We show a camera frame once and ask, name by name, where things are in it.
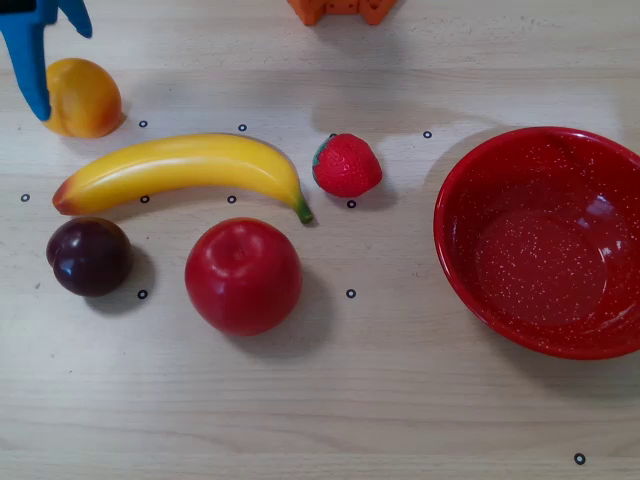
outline yellow banana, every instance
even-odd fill
[[[85,215],[185,187],[225,185],[276,198],[302,223],[313,215],[295,168],[274,148],[246,137],[184,135],[133,145],[78,170],[53,196],[63,215]]]

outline apple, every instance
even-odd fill
[[[302,289],[302,267],[282,232],[259,220],[234,218],[198,240],[185,283],[207,322],[230,335],[251,336],[291,313]]]

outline orange object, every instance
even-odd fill
[[[66,58],[47,68],[51,117],[44,125],[67,137],[104,137],[118,128],[122,99],[116,82],[102,67]]]
[[[355,15],[360,0],[327,0],[327,15]]]
[[[396,0],[288,0],[302,23],[318,23],[324,14],[355,15],[360,13],[369,25],[379,25]]]
[[[288,0],[302,23],[313,26],[325,13],[326,0]]]
[[[369,25],[380,25],[396,0],[360,0],[360,15]]]

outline dark purple plum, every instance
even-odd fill
[[[83,297],[100,297],[127,278],[133,252],[129,239],[115,223],[76,218],[51,236],[47,260],[64,288]]]

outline speckled enamel bowl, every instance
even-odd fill
[[[538,352],[640,349],[640,157],[588,132],[527,128],[482,144],[436,204],[440,262],[487,325]]]

